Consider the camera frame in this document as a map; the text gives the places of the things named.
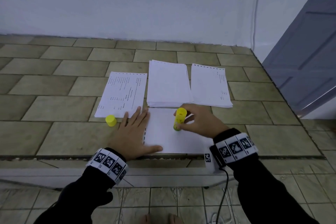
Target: sheet of paper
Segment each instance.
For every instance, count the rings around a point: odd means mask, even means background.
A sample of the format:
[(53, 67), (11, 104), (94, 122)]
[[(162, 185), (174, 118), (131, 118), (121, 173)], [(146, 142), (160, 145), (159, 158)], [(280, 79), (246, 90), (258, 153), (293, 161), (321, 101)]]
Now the sheet of paper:
[(176, 109), (149, 108), (150, 118), (143, 137), (145, 145), (161, 145), (161, 153), (203, 154), (211, 138), (188, 131), (175, 131)]
[(195, 104), (232, 107), (224, 68), (192, 64), (191, 92)]
[(147, 74), (111, 72), (94, 116), (131, 117), (144, 103), (146, 81)]
[(193, 102), (187, 66), (151, 60), (147, 104), (150, 107), (179, 107)]

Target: yellow cap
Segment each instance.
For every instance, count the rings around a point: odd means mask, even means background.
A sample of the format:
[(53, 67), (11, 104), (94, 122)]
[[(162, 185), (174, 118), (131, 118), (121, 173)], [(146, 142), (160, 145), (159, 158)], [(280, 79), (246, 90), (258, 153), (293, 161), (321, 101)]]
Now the yellow cap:
[(105, 120), (107, 125), (110, 127), (113, 127), (115, 124), (117, 124), (117, 119), (114, 117), (114, 115), (108, 115)]

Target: paper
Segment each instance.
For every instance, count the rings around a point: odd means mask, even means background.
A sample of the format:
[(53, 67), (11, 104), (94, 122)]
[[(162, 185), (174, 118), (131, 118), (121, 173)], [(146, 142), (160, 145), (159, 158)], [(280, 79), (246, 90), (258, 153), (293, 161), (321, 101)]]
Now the paper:
[(175, 131), (175, 111), (176, 109), (149, 108), (150, 118), (143, 137), (144, 144), (161, 145), (163, 151), (160, 153), (203, 154), (212, 139), (188, 131)]
[(111, 72), (94, 116), (131, 117), (144, 103), (146, 81), (147, 74)]
[(191, 92), (195, 104), (232, 107), (224, 68), (192, 64)]
[(187, 66), (151, 60), (147, 104), (150, 107), (179, 107), (192, 103)]

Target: door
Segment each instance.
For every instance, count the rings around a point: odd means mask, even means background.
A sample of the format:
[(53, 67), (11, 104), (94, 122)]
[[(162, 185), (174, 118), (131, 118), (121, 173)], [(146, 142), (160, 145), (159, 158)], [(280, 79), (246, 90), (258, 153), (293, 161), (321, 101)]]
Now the door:
[(336, 0), (308, 0), (262, 64), (296, 114), (334, 94)]

